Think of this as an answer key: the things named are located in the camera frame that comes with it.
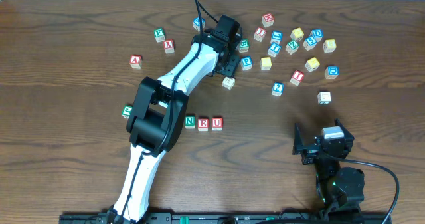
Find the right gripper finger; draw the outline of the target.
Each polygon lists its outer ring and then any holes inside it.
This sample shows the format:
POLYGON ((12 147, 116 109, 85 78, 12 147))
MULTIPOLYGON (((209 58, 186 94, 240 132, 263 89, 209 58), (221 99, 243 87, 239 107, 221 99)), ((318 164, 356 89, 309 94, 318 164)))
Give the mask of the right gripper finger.
POLYGON ((299 155, 303 152, 303 140, 297 124, 294 125, 294 144, 292 149, 293 155, 299 155))
POLYGON ((340 127, 343 133, 343 137, 337 138, 335 142, 340 143, 344 146, 352 146, 355 140, 354 136, 344 127, 344 125, 342 125, 341 121, 338 118, 335 119, 335 125, 340 127))

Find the red U block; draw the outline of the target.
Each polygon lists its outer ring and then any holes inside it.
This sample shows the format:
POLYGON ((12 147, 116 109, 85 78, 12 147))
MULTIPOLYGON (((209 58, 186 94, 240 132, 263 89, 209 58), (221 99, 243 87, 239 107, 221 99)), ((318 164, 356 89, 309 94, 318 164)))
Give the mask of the red U block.
POLYGON ((221 117, 212 118, 212 130, 221 131, 222 128, 223 128, 223 118, 221 117))

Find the red E block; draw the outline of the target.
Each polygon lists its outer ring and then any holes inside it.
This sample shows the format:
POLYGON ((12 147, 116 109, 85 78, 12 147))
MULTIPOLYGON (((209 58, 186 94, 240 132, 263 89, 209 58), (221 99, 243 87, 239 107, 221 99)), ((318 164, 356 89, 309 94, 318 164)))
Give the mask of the red E block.
POLYGON ((197 123, 197 129, 200 132, 209 130, 209 119, 208 118, 199 118, 197 123))

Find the green N block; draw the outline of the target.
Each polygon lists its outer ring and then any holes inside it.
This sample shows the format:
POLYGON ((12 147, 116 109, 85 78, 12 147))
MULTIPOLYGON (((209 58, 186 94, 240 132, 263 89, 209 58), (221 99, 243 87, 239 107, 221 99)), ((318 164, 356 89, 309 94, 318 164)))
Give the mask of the green N block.
POLYGON ((195 116, 186 116, 185 117, 185 128, 194 129, 196 127, 196 117, 195 116))

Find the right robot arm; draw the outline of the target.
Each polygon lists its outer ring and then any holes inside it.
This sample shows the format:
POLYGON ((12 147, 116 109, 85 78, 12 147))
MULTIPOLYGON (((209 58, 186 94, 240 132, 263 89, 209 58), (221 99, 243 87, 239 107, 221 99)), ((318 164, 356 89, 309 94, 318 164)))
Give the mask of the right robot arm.
POLYGON ((325 204, 317 214, 322 220, 362 219, 359 204, 364 201, 364 173, 340 165, 341 160, 346 160, 354 140, 338 119, 334 126, 323 128, 310 145, 303 144, 299 127, 295 126, 292 154, 300 155, 303 165, 315 166, 316 190, 325 204))

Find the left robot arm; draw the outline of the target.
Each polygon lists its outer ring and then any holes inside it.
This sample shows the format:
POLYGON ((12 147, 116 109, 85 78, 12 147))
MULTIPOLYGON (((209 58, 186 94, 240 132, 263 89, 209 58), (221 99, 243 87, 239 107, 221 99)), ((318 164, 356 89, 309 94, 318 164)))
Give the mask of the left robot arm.
POLYGON ((157 80, 141 81, 126 126, 129 167, 122 192, 107 212, 107 223, 137 223, 145 216, 159 163, 183 129, 190 93, 210 73, 234 76, 241 40, 240 23, 222 15, 215 28, 193 37, 190 51, 174 69, 157 80))

